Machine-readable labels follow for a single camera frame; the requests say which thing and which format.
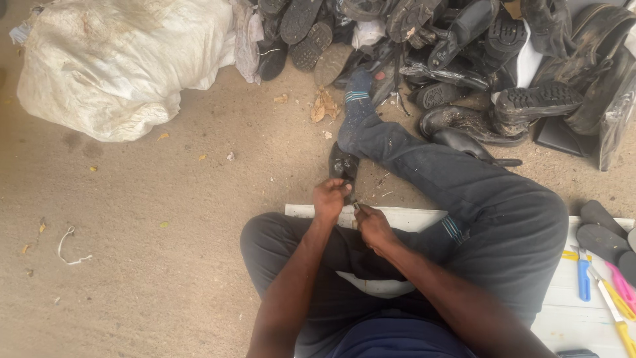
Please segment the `dry leaf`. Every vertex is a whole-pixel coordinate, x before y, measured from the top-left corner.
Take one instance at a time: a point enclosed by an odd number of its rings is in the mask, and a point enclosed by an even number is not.
[[[322,86],[318,88],[316,92],[318,95],[312,108],[312,122],[320,122],[325,115],[330,115],[331,118],[336,119],[340,113],[340,108],[333,102],[333,98],[329,94],[329,91],[324,90]]]
[[[274,98],[274,102],[276,103],[280,103],[280,104],[285,104],[287,103],[287,98],[289,98],[286,94],[280,96],[280,97],[276,97]]]

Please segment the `pile of shoes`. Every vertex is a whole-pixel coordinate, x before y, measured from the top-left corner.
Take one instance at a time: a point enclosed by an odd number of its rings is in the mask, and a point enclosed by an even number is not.
[[[481,144],[515,147],[549,117],[564,123],[557,128],[597,136],[603,161],[625,128],[616,123],[632,111],[624,96],[636,97],[636,61],[623,45],[636,15],[620,6],[592,4],[574,21],[566,0],[258,0],[258,8],[263,80],[280,74],[288,54],[299,70],[315,68],[317,85],[344,88],[364,68],[375,78],[376,106],[406,80],[429,140],[451,127]],[[543,61],[531,69],[528,54]]]

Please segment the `sandy floor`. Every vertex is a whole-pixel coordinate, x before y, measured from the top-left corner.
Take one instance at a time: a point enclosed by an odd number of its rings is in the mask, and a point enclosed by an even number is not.
[[[228,67],[210,90],[185,90],[169,123],[133,143],[100,143],[26,114],[12,97],[22,58],[6,34],[28,4],[9,3],[0,20],[8,72],[0,89],[0,356],[243,356],[259,299],[240,256],[241,228],[285,203],[310,203],[342,118],[310,123],[313,76],[291,63],[261,86]],[[273,102],[281,94],[287,104]],[[418,111],[409,109],[416,115],[390,104],[378,111],[415,133]],[[615,216],[634,217],[635,131],[608,173],[532,143],[492,151],[523,159],[516,172],[559,193],[572,213],[598,199]],[[170,137],[157,141],[162,133]],[[386,173],[363,161],[358,198],[434,208],[393,175],[378,185]],[[77,266],[56,254],[71,225],[64,255],[93,255]]]

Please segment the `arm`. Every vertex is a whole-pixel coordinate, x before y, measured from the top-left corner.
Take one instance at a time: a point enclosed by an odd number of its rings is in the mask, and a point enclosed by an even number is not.
[[[555,358],[496,297],[402,244],[380,210],[356,211],[363,240],[387,259],[437,309],[457,336],[483,358]]]
[[[315,217],[289,261],[265,291],[254,323],[248,358],[294,357],[305,323],[322,253],[351,185],[328,179],[314,189]]]

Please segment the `navy shirt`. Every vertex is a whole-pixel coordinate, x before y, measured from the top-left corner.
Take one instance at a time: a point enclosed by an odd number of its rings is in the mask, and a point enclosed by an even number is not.
[[[446,329],[417,319],[370,319],[355,325],[326,358],[476,358]]]

